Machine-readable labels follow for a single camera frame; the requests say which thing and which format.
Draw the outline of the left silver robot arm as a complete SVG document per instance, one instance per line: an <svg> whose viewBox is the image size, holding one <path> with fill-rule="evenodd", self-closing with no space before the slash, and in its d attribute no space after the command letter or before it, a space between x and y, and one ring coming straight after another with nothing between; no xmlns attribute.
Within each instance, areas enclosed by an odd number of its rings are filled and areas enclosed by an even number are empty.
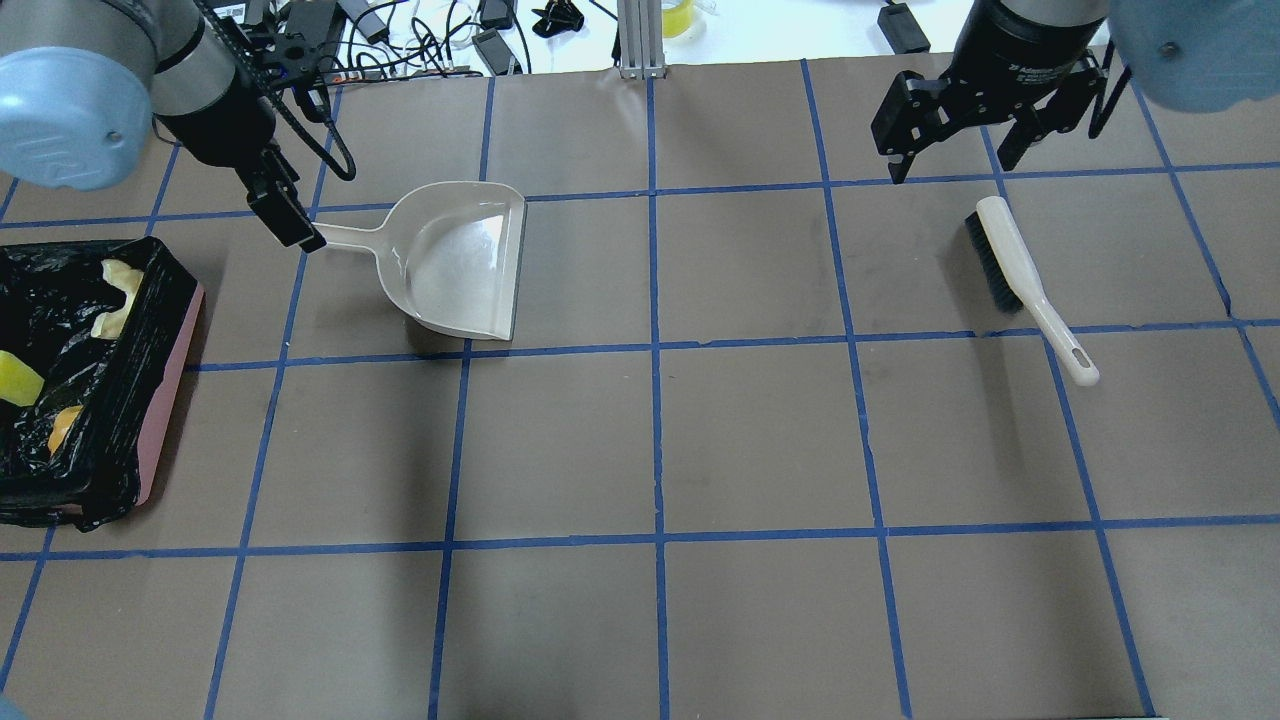
<svg viewBox="0 0 1280 720"><path fill-rule="evenodd" d="M325 245L275 138L297 118L241 28L207 1L5 1L3 172L46 188L127 179L159 123L193 158L232 169L284 246Z"/></svg>

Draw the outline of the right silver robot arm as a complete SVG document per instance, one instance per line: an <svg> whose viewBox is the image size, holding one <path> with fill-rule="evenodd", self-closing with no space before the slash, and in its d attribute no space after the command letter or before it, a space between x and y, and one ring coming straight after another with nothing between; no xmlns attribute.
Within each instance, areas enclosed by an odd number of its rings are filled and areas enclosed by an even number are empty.
<svg viewBox="0 0 1280 720"><path fill-rule="evenodd" d="M1277 95L1275 1L975 1L940 77L895 76L870 122L890 178L961 129L1009 124L997 158L1083 120L1106 127L1137 81L1162 108L1224 111Z"/></svg>

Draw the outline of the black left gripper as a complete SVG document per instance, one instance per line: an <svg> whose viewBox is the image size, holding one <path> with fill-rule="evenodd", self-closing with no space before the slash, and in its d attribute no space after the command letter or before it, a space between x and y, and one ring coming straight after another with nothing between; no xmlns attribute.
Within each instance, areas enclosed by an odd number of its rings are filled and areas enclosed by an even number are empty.
<svg viewBox="0 0 1280 720"><path fill-rule="evenodd" d="M298 174L275 141L275 114L247 79L234 76L207 106L161 113L159 120L197 161L236 173L250 209L283 246L302 252L326 246L300 204Z"/></svg>

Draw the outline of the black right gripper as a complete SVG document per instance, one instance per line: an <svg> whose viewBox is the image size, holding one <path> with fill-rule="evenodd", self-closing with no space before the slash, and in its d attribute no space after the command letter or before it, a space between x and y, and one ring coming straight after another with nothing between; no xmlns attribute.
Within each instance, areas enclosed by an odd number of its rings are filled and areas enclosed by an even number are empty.
<svg viewBox="0 0 1280 720"><path fill-rule="evenodd" d="M997 149L1002 170L1046 136L1074 131L1105 86L1084 59L1107 13L1106 1L973 3L946 70L899 72L870 122L892 184L959 129L1014 119Z"/></svg>

